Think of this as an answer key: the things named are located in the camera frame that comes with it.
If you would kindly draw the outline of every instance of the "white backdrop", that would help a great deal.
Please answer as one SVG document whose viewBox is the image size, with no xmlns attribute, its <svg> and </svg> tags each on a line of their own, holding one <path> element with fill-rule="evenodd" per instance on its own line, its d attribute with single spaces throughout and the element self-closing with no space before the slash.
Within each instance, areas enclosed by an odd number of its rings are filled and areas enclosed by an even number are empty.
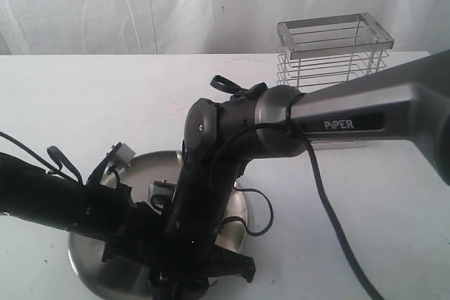
<svg viewBox="0 0 450 300">
<path fill-rule="evenodd" d="M 450 48 L 450 0 L 0 0 L 0 53 L 266 53 L 279 21 L 358 12 L 397 50 Z"/>
</svg>

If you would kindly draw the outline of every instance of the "white table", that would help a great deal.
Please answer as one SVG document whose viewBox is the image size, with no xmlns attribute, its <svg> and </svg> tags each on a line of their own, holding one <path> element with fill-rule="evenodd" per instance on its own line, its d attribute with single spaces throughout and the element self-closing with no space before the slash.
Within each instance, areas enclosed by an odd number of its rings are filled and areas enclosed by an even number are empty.
<svg viewBox="0 0 450 300">
<path fill-rule="evenodd" d="M 426 55 L 392 53 L 387 63 Z M 3 56 L 0 130 L 42 155 L 57 145 L 86 178 L 118 141 L 139 153 L 180 149 L 191 104 L 199 97 L 227 99 L 209 87 L 214 74 L 243 86 L 274 85 L 276 56 Z M 6 141 L 0 149 L 35 163 Z M 385 298 L 449 299 L 450 187 L 415 147 L 373 142 L 321 150 L 318 157 L 355 254 Z M 368 299 L 321 206 L 306 155 L 254 161 L 241 184 L 271 198 L 274 226 L 247 240 L 244 253 L 257 264 L 254 282 L 229 277 L 208 299 Z M 264 200 L 250 199 L 264 226 Z M 67 238 L 0 217 L 0 298 L 97 299 L 70 266 Z"/>
</svg>

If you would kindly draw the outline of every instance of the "wire basket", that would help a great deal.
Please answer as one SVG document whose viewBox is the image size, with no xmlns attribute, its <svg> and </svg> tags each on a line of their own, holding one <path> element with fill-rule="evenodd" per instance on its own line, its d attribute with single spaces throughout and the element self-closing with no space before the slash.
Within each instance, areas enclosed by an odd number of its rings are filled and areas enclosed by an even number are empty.
<svg viewBox="0 0 450 300">
<path fill-rule="evenodd" d="M 302 91 L 386 68 L 394 39 L 368 13 L 278 23 L 278 84 Z"/>
</svg>

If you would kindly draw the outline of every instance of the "stainless steel disc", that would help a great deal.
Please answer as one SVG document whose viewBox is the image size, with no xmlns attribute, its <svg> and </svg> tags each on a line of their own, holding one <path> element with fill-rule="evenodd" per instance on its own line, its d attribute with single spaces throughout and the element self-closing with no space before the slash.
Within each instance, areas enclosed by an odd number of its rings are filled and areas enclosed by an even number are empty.
<svg viewBox="0 0 450 300">
<path fill-rule="evenodd" d="M 133 158 L 130 165 L 121 170 L 120 180 L 133 188 L 133 201 L 147 201 L 150 184 L 166 180 L 176 183 L 181 170 L 181 153 L 177 151 L 151 152 Z M 102 184 L 113 187 L 113 175 Z M 249 220 L 249 208 L 244 194 L 233 191 L 226 216 L 239 216 Z M 240 253 L 245 241 L 245 229 L 239 222 L 228 223 L 217 237 L 216 244 Z M 104 242 L 81 235 L 69 234 L 69 257 L 80 280 L 94 294 L 107 300 L 149 300 L 148 268 L 126 259 L 114 258 L 101 262 Z"/>
</svg>

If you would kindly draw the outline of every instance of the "black robot arm segment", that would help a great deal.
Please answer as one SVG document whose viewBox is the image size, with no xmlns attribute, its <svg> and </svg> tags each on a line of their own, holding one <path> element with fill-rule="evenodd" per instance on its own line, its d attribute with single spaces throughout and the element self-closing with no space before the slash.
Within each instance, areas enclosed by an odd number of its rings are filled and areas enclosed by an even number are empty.
<svg viewBox="0 0 450 300">
<path fill-rule="evenodd" d="M 285 123 L 286 105 L 298 95 L 278 86 L 262 94 L 256 123 Z M 450 51 L 297 97 L 291 120 L 311 141 L 413 141 L 450 184 Z M 257 132 L 274 154 L 283 139 Z"/>
</svg>

